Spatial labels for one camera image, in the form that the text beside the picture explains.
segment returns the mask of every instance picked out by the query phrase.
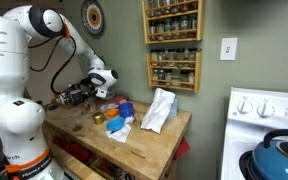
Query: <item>blue cup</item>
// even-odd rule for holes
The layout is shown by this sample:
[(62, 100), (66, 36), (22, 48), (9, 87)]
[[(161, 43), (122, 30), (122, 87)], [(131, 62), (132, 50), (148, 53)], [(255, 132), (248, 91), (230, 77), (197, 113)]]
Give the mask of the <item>blue cup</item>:
[(134, 115), (133, 104), (129, 102), (119, 105), (118, 110), (119, 115), (124, 118), (131, 117)]

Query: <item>butcher block table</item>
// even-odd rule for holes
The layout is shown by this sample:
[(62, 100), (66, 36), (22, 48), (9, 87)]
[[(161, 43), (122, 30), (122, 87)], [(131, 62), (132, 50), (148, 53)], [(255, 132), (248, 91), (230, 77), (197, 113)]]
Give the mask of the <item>butcher block table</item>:
[[(150, 104), (131, 102), (136, 121), (131, 125), (132, 130), (125, 143), (108, 138), (105, 134), (107, 121), (96, 125), (92, 119), (93, 113), (87, 111), (81, 118), (72, 120), (69, 108), (58, 107), (56, 110), (47, 111), (45, 125), (97, 153), (137, 179), (163, 179), (191, 120), (191, 113), (178, 110), (177, 117), (167, 119), (158, 134), (140, 128)], [(82, 126), (82, 129), (74, 132), (76, 125)]]

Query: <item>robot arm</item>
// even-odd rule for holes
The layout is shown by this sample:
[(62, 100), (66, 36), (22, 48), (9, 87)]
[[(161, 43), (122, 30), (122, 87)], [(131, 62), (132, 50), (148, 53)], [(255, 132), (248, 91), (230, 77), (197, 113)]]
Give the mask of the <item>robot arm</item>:
[(22, 6), (8, 11), (5, 18), (18, 22), (31, 38), (40, 40), (60, 38), (60, 47), (68, 54), (84, 54), (89, 59), (88, 79), (96, 86), (96, 96), (105, 98), (107, 90), (118, 79), (114, 70), (105, 70), (105, 62), (83, 40), (73, 25), (52, 9), (37, 6)]

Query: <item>spice rack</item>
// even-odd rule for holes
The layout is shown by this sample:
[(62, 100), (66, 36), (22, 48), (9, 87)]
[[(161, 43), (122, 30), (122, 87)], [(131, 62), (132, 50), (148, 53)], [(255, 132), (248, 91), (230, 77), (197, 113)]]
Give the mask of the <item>spice rack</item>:
[[(191, 3), (197, 3), (197, 9), (194, 10), (188, 10), (185, 12), (177, 12), (177, 13), (170, 13), (167, 15), (160, 15), (160, 16), (154, 16), (150, 17), (149, 13), (150, 11), (156, 11), (156, 10), (162, 10), (166, 8), (172, 8), (174, 6), (181, 6), (181, 5), (188, 5)], [(150, 8), (149, 4), (145, 1), (142, 1), (142, 11), (143, 11), (143, 27), (144, 27), (144, 38), (145, 38), (145, 44), (155, 44), (155, 43), (169, 43), (169, 42), (185, 42), (185, 41), (200, 41), (203, 39), (203, 29), (204, 29), (204, 0), (185, 0), (184, 2), (171, 4), (168, 6), (161, 6), (158, 8)], [(183, 15), (191, 15), (196, 14), (196, 20), (197, 20), (197, 28), (196, 29), (188, 29), (188, 30), (179, 30), (179, 31), (170, 31), (170, 32), (162, 32), (162, 33), (150, 33), (150, 22), (154, 22), (157, 20), (164, 20), (166, 18), (174, 18), (174, 17), (180, 17)], [(158, 37), (164, 37), (169, 36), (170, 34), (181, 34), (181, 33), (187, 33), (190, 34), (190, 36), (185, 38), (171, 38), (171, 39), (158, 39)]]
[[(160, 87), (160, 88), (169, 88), (169, 89), (179, 89), (179, 90), (186, 90), (186, 91), (193, 91), (194, 93), (197, 93), (200, 88), (200, 75), (201, 75), (201, 56), (202, 51), (198, 51), (195, 54), (195, 61), (191, 60), (162, 60), (162, 61), (153, 61), (151, 54), (146, 54), (146, 62), (147, 62), (147, 74), (148, 74), (148, 84), (149, 87)], [(153, 66), (152, 63), (194, 63), (195, 66), (193, 68), (189, 67), (182, 67), (179, 68), (177, 66)], [(181, 86), (166, 86), (166, 85), (160, 85), (160, 84), (154, 84), (154, 82), (162, 82), (162, 83), (172, 83), (171, 81), (167, 80), (154, 80), (153, 79), (153, 70), (154, 69), (171, 69), (171, 70), (189, 70), (194, 71), (194, 83), (188, 83), (188, 82), (179, 82)]]

